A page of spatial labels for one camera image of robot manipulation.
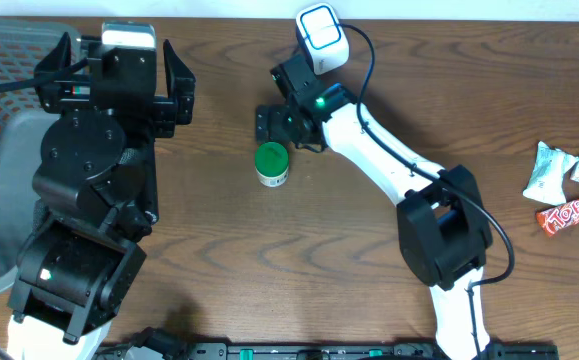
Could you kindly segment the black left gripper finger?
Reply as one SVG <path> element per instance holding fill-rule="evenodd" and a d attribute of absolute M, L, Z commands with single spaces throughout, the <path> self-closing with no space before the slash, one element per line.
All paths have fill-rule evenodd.
<path fill-rule="evenodd" d="M 168 98 L 174 105 L 175 122 L 190 124 L 193 116 L 196 77 L 178 57 L 169 40 L 163 43 Z"/>
<path fill-rule="evenodd" d="M 44 75 L 66 69 L 71 65 L 71 37 L 64 32 L 58 44 L 35 66 L 35 75 Z"/>

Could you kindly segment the green lid jar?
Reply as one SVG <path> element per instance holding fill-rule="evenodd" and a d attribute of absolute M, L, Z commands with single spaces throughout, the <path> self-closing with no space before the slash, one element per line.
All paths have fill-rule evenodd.
<path fill-rule="evenodd" d="M 254 164 L 258 180 L 264 186 L 278 187 L 288 178 L 288 151 L 277 142 L 260 145 L 255 153 Z"/>

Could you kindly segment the mint wet wipes pack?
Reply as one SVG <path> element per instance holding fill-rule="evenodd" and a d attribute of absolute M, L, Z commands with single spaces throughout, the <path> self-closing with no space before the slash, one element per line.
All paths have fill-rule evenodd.
<path fill-rule="evenodd" d="M 539 141 L 534 168 L 522 195 L 549 205 L 564 204 L 566 202 L 563 190 L 564 176 L 578 161 L 578 156 Z"/>

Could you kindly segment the red chocolate wafer pack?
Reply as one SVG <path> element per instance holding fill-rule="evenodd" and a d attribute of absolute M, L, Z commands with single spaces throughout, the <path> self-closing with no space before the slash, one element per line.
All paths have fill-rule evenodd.
<path fill-rule="evenodd" d="M 536 220 L 548 236 L 577 225 L 579 224 L 579 199 L 538 212 Z"/>

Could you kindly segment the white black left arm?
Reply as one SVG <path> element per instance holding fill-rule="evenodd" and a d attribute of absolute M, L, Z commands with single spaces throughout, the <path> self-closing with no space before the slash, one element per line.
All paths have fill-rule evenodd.
<path fill-rule="evenodd" d="M 38 224 L 8 300 L 15 359 L 90 359 L 107 336 L 159 218 L 155 143 L 191 121 L 196 79 L 145 24 L 106 29 L 78 62 L 70 40 L 35 67 L 55 116 L 32 187 Z"/>

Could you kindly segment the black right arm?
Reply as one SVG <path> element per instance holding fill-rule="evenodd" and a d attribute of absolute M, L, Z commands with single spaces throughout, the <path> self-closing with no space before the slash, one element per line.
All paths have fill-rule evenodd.
<path fill-rule="evenodd" d="M 329 148 L 369 177 L 395 205 L 402 257 L 430 290 L 439 348 L 450 359 L 482 355 L 490 337 L 475 284 L 492 235 L 474 176 L 416 154 L 350 90 L 320 81 L 304 56 L 270 74 L 284 102 L 257 108 L 257 141 Z"/>

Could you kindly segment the grey plastic basket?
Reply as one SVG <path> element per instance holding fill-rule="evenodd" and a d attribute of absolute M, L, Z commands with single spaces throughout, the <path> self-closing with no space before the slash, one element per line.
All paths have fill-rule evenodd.
<path fill-rule="evenodd" d="M 32 78 L 63 35 L 78 58 L 80 34 L 69 25 L 0 19 L 0 84 Z M 42 138 L 57 118 L 42 109 L 34 89 L 0 94 L 0 293 L 12 286 L 19 248 L 33 229 L 32 177 Z"/>

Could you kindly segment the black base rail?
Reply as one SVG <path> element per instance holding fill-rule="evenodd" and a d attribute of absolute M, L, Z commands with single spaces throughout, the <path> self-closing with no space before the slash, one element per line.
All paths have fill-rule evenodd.
<path fill-rule="evenodd" d="M 126 344 L 102 347 L 94 360 L 353 360 L 353 359 L 445 359 L 447 356 L 432 343 L 398 343 L 365 346 L 271 346 L 196 343 L 174 354 L 163 354 L 147 345 Z M 491 343 L 483 359 L 490 360 L 559 360 L 554 345 L 509 345 Z"/>

